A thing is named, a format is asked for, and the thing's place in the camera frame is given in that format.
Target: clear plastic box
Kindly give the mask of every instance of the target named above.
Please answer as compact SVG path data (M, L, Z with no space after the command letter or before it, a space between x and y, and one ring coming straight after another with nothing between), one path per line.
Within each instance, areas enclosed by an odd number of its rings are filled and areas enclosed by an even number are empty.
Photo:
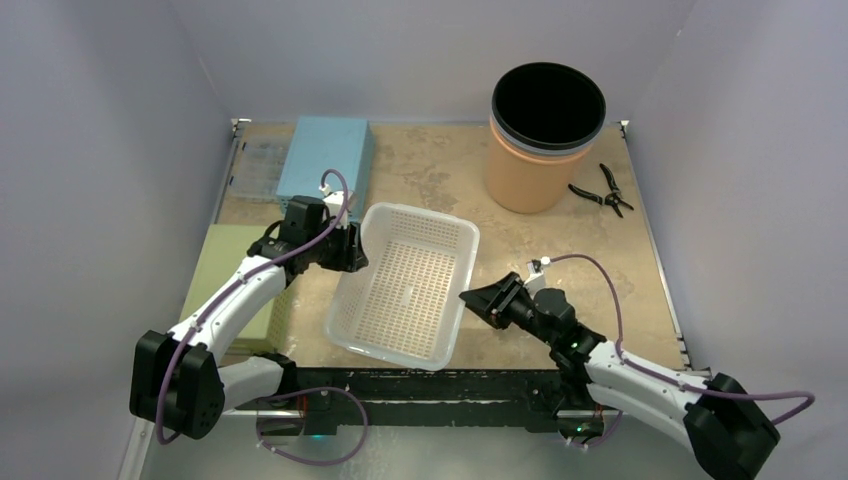
M229 191L239 198L276 202L290 143L291 135L250 137L235 166Z
M362 221L369 266L343 274L324 325L350 351L409 368L444 368L456 343L480 230L452 215L390 203Z

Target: table surface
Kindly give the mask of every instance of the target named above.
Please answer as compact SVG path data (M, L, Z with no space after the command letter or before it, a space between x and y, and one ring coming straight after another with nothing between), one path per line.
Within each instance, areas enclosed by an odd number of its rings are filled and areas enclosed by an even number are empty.
M291 135L292 124L251 124L242 142L255 135ZM633 180L627 146L618 129L604 129L583 160L574 183L590 191L609 188L598 168L615 174L623 198L635 207L623 219L568 193L551 210L534 215L497 205L483 185L489 141L483 125L372 125L377 148L367 206L377 202L413 205L474 222L480 247L471 287L488 285L516 271L526 277L527 261L563 253L585 253L610 273L621 299L625 348L668 368L681 368L677 334L642 204ZM236 155L235 162L240 160ZM268 225L279 220L276 203L257 203L224 193L218 223ZM300 366L393 367L331 344L323 324L339 273L310 268L290 287L294 294L282 353ZM550 267L548 286L561 288L578 319L616 338L615 309L601 274L587 261ZM511 326L494 330L466 311L448 368L553 368L549 349Z

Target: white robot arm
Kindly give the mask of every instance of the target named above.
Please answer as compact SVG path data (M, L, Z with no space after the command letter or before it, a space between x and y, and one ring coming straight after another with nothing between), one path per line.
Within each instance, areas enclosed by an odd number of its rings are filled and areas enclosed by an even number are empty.
M530 262L527 282L512 272L460 298L492 327L514 323L547 344L570 403L613 407L653 426L691 451L713 478L754 478L780 440L754 398L727 375L704 379L661 367L587 328L562 290L545 288L550 263Z
M285 218L253 243L209 301L167 334L149 331L142 336L133 363L131 413L156 421L159 432L164 426L202 438L222 412L291 389L295 365L282 355L218 365L259 309L309 265L341 272L368 265L359 224L348 221L344 196L324 194L324 199L292 198Z

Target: pliers handle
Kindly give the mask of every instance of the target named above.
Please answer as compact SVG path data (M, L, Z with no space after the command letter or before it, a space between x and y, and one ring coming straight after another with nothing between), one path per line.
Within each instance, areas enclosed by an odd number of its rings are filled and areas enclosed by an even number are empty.
M603 163L600 164L600 166L601 171L604 172L604 177L606 177L607 179L607 185L609 185L610 190L612 190L612 193L610 193L606 197L602 197L597 193L592 193L583 190L582 188L574 186L570 183L568 184L568 189L574 192L578 197L583 197L587 200L591 200L597 203L598 205L609 205L610 207L612 207L613 210L615 210L615 213L619 217L624 218L624 215L621 213L621 208L619 208L619 205L625 208L629 208L630 210L634 210L633 205L630 205L629 203L621 199L621 189L618 188L618 184L615 183L615 177L612 174L612 170L610 170L609 167L607 167Z

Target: orange bucket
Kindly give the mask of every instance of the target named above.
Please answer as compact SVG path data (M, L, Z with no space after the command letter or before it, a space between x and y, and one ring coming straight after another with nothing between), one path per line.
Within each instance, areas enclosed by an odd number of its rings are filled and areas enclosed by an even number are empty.
M573 68L530 63L509 71L492 95L489 195L518 213L556 205L605 116L601 90Z

